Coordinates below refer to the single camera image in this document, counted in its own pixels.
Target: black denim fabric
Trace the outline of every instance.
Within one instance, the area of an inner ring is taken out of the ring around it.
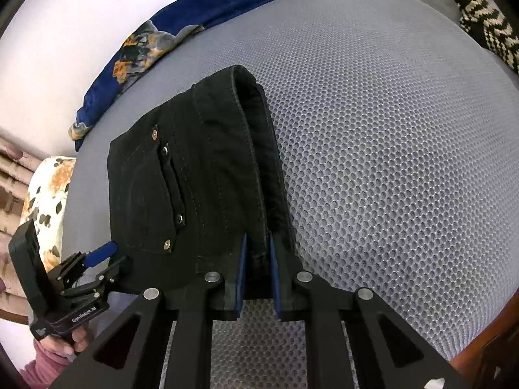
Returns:
[[[130,258],[119,290],[182,287],[217,269],[244,233],[247,284],[268,286],[269,232],[293,250],[272,119],[245,67],[206,77],[113,140],[108,181],[111,261]]]

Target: silver bolt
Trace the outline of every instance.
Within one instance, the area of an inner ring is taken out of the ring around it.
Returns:
[[[310,272],[302,271],[297,274],[297,280],[299,282],[310,282],[313,276]]]
[[[148,288],[146,291],[144,291],[144,298],[146,300],[154,300],[159,296],[160,292],[157,288]]]
[[[221,275],[218,272],[207,272],[204,279],[207,282],[218,282],[221,278]]]
[[[373,298],[373,292],[369,288],[361,288],[357,294],[359,298],[362,298],[363,300],[370,300]]]

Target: honeycomb mesh fabric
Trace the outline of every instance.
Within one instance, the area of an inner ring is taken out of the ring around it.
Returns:
[[[114,103],[76,162],[63,246],[110,238],[100,220],[110,141],[243,64],[266,90],[305,268],[346,290],[372,287],[449,359],[519,285],[519,94],[498,62],[417,0],[276,0],[195,36]],[[215,387],[247,387],[254,369],[275,387],[302,359],[270,357],[304,351],[300,324],[251,308],[251,329],[215,327]]]

